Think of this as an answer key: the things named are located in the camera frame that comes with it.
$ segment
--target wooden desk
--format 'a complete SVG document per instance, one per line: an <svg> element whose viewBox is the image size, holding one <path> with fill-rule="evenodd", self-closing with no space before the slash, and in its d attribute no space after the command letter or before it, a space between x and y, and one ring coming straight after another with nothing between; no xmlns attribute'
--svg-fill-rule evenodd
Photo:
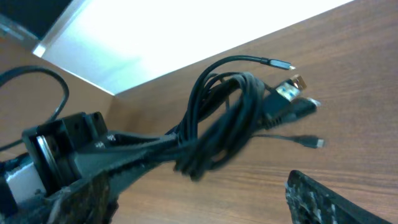
<svg viewBox="0 0 398 224"><path fill-rule="evenodd" d="M264 15L264 25L268 22L272 18ZM235 161L199 183L166 164L120 196L114 222L291 223L284 182L292 169L398 222L398 1L357 0L177 70L120 94L110 120L126 117L119 125L128 131L165 133L181 120L199 74L237 54L278 58L297 67L284 72L235 62L219 71L250 71L271 85L301 74L308 85L305 96L323 106L273 132L317 134L327 140L326 147L253 139Z"/></svg>

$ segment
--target cable plug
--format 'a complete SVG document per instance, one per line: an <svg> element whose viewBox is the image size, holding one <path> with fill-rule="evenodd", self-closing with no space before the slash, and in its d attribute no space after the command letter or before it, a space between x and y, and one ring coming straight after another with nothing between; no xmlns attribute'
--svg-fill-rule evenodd
<svg viewBox="0 0 398 224"><path fill-rule="evenodd" d="M289 107L288 112L281 116L282 123L295 122L317 111L321 103L312 98L297 98Z"/></svg>
<svg viewBox="0 0 398 224"><path fill-rule="evenodd" d="M277 60L277 59L267 59L263 60L261 63L264 65L268 65L274 68L279 68L279 69L283 69L283 70L293 70L296 69L295 67L292 66L292 64L290 62L284 62L281 60Z"/></svg>
<svg viewBox="0 0 398 224"><path fill-rule="evenodd" d="M305 147L317 149L325 145L325 140L320 139L314 135L291 136L294 142L297 142Z"/></svg>
<svg viewBox="0 0 398 224"><path fill-rule="evenodd" d="M263 116L268 120L273 120L289 112L292 109L291 104L306 87L307 85L300 75L294 75L283 81L264 98L262 102Z"/></svg>

